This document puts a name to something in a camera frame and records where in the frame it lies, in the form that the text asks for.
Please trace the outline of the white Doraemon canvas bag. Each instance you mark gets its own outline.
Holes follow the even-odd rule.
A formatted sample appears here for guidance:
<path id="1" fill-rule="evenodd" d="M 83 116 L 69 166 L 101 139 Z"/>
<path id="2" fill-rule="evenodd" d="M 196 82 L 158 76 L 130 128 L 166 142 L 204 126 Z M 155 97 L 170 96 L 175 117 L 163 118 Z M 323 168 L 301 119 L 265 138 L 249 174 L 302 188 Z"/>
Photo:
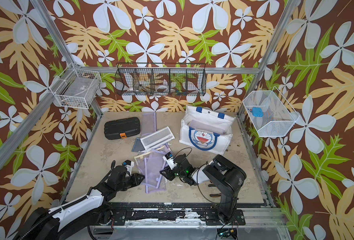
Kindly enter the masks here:
<path id="1" fill-rule="evenodd" d="M 179 143 L 223 155 L 231 143 L 234 117 L 201 107 L 187 106 L 181 120 Z"/>

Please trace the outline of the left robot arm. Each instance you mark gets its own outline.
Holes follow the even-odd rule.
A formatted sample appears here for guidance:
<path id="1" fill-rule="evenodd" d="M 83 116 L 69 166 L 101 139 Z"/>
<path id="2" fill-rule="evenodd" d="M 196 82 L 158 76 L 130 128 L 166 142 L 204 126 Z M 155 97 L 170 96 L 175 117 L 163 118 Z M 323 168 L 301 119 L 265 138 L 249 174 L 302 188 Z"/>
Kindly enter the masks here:
<path id="1" fill-rule="evenodd" d="M 104 214 L 111 212 L 109 201 L 118 192 L 139 186 L 145 176 L 131 173 L 128 165 L 115 166 L 113 161 L 108 173 L 86 194 L 66 204 L 44 209 L 36 209 L 15 240 L 65 240 L 78 231 L 103 221 Z"/>

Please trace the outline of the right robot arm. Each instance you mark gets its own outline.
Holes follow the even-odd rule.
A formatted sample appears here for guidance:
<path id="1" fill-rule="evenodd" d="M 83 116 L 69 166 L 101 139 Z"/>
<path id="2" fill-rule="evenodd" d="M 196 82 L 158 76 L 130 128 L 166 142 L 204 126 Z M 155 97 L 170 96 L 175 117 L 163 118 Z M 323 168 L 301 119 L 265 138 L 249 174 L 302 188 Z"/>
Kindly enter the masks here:
<path id="1" fill-rule="evenodd" d="M 216 203 L 217 218 L 223 225 L 234 221 L 236 217 L 238 195 L 247 178 L 240 167 L 222 155 L 216 155 L 210 163 L 194 168 L 188 161 L 188 155 L 173 156 L 166 154 L 167 162 L 160 174 L 167 180 L 179 178 L 183 183 L 199 187 L 210 181 L 220 191 L 220 202 Z"/>

